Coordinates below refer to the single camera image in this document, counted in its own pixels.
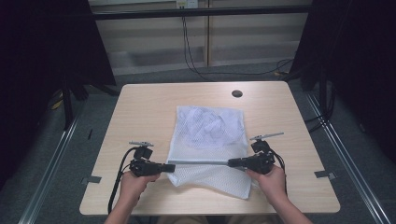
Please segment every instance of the folded cloth inside mesh bag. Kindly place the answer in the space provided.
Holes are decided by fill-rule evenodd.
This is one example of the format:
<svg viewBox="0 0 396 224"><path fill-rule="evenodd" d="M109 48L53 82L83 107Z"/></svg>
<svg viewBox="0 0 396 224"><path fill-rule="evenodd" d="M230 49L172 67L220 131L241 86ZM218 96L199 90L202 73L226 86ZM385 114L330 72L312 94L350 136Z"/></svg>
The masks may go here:
<svg viewBox="0 0 396 224"><path fill-rule="evenodd" d="M243 111L231 108L178 106L169 161L227 161L248 154ZM222 165L177 165L168 174L175 186L192 183L246 199L251 179Z"/></svg>

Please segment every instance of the light wood table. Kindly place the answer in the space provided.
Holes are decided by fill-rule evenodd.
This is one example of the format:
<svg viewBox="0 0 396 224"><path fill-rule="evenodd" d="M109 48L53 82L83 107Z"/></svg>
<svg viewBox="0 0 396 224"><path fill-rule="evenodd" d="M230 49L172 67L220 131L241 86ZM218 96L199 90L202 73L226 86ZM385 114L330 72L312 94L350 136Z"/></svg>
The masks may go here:
<svg viewBox="0 0 396 224"><path fill-rule="evenodd" d="M233 97L235 90L240 90L243 96ZM107 214L107 203L120 161L132 147L129 145L131 140L152 143L150 160L166 161L178 105L242 109L247 138L283 132L283 135L266 141L286 163L290 200L304 213L335 213L339 210L340 204L330 180L315 177L314 172L324 168L289 86L285 82L265 81L124 86L92 171L92 175L101 176L102 180L99 184L89 183L80 205L82 214ZM166 174L148 184L133 211L133 215L142 216L270 213L275 210L259 189L252 188L248 200L241 200L205 187L174 187Z"/></svg>

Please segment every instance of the white fabric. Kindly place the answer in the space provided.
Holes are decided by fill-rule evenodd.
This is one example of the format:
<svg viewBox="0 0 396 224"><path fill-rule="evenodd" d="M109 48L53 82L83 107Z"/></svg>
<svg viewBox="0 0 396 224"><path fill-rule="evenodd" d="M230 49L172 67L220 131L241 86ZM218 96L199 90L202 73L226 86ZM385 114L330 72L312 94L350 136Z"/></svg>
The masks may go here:
<svg viewBox="0 0 396 224"><path fill-rule="evenodd" d="M169 161L227 161L248 154L243 112L237 109L178 106ZM251 179L244 172L221 165L177 165L168 174L175 186L209 186L235 197L248 198Z"/></svg>

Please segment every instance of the person's right arm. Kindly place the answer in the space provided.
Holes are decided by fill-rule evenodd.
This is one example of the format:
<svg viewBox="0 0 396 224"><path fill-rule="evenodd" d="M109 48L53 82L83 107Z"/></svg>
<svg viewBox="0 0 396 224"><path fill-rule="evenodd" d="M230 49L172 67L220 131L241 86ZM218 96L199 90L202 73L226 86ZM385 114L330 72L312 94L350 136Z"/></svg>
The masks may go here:
<svg viewBox="0 0 396 224"><path fill-rule="evenodd" d="M286 176L283 170L275 166L270 173L261 175L251 170L247 174L259 182L260 189L267 197L285 224L312 223L288 198L285 191Z"/></svg>

